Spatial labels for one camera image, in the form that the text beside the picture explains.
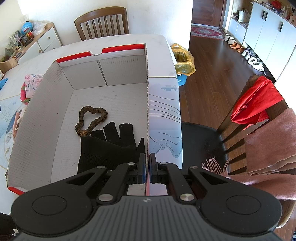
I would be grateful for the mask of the red white cardboard box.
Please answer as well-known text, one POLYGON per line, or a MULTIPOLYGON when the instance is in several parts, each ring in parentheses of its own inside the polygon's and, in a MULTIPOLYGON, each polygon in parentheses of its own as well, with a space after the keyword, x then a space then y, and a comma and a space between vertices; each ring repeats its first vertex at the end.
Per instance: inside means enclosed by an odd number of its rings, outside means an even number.
POLYGON ((46 71, 19 125, 6 182, 17 195, 77 173, 75 131, 85 106, 103 108, 107 122, 131 123, 136 140, 147 134, 145 44, 103 48, 59 58, 46 71))

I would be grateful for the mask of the blue illustrated table mat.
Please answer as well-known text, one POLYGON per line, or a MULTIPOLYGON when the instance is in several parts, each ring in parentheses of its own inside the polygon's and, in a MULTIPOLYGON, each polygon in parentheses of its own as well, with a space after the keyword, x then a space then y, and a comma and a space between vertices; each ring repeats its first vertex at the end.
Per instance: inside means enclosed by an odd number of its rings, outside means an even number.
POLYGON ((148 80, 149 153, 157 162, 173 163, 182 169, 183 142, 180 94, 174 77, 148 80))

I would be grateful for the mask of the black knit glove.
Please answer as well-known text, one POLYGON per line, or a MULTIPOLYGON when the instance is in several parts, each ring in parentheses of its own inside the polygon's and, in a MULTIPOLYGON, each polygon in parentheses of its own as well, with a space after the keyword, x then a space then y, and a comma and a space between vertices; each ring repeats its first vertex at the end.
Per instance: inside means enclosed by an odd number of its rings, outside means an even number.
POLYGON ((136 144, 132 124, 122 123, 117 129, 115 123, 110 122, 102 130, 93 131, 90 136, 81 138, 77 172, 82 173, 97 166, 114 170, 123 163, 137 163, 140 154, 145 153, 144 138, 136 144))

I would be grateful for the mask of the wooden chair near right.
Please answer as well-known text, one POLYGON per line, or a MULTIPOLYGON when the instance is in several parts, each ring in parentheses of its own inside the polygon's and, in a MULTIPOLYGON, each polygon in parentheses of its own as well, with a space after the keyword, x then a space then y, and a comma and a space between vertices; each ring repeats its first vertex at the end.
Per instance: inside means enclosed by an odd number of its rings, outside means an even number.
POLYGON ((252 75, 217 129, 182 123, 183 167, 225 175, 280 200, 283 227, 295 209, 295 113, 272 81, 252 75))

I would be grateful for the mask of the yellow bag trash bin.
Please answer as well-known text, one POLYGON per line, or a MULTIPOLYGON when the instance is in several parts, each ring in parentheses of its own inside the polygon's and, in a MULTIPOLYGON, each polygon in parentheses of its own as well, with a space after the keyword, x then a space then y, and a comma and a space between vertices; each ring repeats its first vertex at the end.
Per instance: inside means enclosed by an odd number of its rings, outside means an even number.
POLYGON ((171 50, 176 61, 175 69, 179 86, 185 85, 187 77, 196 72, 194 57, 190 51, 179 44, 172 44, 171 50))

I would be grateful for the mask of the pink fringed scarf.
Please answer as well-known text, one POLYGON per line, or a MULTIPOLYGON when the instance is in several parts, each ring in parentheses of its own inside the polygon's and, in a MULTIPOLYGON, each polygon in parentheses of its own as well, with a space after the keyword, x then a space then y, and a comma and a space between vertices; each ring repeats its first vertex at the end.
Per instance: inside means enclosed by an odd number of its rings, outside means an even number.
POLYGON ((247 175, 230 175, 227 164, 218 166, 214 157, 202 164, 203 169, 228 179, 253 186, 277 199, 295 200, 295 113, 287 108, 274 120, 244 138, 247 175))

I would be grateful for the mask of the red cloth on chair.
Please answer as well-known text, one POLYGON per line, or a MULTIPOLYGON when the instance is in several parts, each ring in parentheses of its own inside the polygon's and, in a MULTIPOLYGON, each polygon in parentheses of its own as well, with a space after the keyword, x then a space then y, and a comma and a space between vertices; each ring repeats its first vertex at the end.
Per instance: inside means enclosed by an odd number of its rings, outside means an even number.
POLYGON ((284 100, 272 81, 260 76, 234 105, 230 119, 240 125, 255 125, 269 119, 267 109, 284 100))

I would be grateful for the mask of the pink dragon fruit plush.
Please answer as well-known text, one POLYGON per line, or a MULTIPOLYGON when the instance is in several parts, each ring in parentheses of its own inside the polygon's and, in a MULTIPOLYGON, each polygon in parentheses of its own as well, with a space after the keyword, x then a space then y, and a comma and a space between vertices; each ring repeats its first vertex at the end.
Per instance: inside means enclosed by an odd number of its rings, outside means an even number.
POLYGON ((28 105, 29 102, 30 102, 30 98, 26 97, 26 85, 25 85, 25 83, 23 83, 23 85, 21 87, 20 100, 25 105, 28 105))

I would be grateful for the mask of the white patterned small bag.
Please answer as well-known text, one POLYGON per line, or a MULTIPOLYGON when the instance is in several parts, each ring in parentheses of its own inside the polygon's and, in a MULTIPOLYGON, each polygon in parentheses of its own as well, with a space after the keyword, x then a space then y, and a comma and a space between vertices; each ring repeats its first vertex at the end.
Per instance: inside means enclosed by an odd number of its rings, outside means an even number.
POLYGON ((27 74, 25 76, 25 94, 26 98, 32 98, 38 86, 40 85, 44 75, 27 74))

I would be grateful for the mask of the red patterned rug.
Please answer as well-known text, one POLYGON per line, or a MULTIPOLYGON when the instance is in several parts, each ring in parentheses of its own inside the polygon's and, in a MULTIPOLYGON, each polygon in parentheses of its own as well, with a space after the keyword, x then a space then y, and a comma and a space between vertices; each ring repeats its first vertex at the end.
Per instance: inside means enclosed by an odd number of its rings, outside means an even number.
POLYGON ((191 25, 191 36, 224 40, 224 34, 219 28, 204 25, 191 25))

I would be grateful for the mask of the wooden sideboard white drawers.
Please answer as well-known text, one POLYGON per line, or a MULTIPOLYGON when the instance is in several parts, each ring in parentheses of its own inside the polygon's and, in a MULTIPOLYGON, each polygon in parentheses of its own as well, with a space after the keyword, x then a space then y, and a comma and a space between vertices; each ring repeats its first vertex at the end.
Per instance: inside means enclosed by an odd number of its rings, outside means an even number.
POLYGON ((5 74, 19 64, 59 47, 62 47, 62 42, 54 23, 47 23, 41 34, 34 37, 29 45, 22 47, 20 56, 1 62, 1 72, 5 74))

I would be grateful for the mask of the brown wooden chair far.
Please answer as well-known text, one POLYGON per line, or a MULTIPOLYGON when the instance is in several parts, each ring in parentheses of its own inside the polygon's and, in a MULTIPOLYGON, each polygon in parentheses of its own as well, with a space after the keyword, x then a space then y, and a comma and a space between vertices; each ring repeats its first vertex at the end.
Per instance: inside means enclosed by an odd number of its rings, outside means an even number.
POLYGON ((130 33, 127 10, 121 6, 110 6, 85 13, 74 21, 74 25, 82 41, 130 33))

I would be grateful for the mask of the blue globe toy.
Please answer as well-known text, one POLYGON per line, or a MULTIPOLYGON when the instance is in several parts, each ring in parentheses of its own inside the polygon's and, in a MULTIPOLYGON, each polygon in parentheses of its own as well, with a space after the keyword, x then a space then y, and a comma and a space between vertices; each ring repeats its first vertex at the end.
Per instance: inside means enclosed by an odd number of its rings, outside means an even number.
POLYGON ((25 22, 21 27, 21 34, 26 35, 28 32, 33 30, 33 24, 29 21, 25 22))

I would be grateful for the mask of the white tall cabinet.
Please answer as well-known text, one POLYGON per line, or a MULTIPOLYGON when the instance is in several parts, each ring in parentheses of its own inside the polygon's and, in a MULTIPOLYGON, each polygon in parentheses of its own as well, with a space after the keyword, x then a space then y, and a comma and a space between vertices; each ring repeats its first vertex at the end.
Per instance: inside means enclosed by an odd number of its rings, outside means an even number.
POLYGON ((231 18, 228 32, 247 44, 276 80, 295 49, 295 26, 261 3, 252 5, 247 27, 231 18))

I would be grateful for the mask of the white handbag on shelf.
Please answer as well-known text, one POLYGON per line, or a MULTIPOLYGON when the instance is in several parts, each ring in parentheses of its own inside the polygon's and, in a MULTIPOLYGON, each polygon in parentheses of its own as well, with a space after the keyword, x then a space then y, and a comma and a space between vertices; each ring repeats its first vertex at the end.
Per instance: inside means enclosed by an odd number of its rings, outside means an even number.
POLYGON ((250 14, 246 8, 243 8, 241 11, 238 11, 238 22, 248 23, 249 18, 250 18, 250 14))

